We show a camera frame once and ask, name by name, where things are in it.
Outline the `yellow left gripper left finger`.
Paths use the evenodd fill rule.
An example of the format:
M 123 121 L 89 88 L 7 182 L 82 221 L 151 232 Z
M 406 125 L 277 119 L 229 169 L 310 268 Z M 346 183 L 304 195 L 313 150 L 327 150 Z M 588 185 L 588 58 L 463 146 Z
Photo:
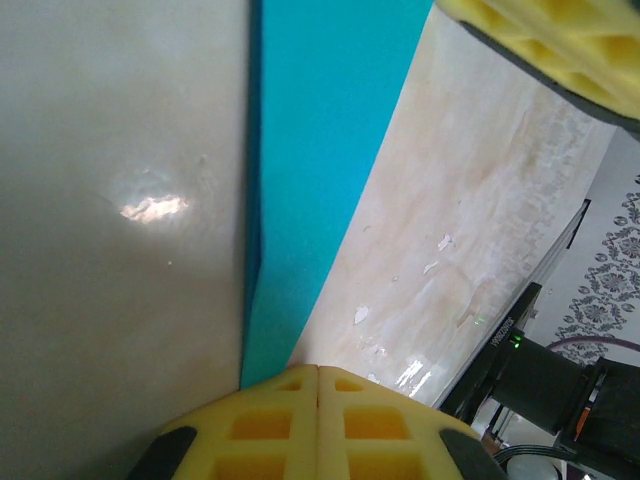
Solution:
M 295 367 L 171 421 L 129 477 L 315 478 L 318 374 Z

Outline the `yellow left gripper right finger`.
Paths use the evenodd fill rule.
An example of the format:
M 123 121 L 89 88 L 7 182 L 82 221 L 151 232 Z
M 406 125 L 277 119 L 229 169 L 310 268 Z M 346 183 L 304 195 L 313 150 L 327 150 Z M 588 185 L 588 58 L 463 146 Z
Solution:
M 503 479 L 465 423 L 336 367 L 318 369 L 320 479 Z

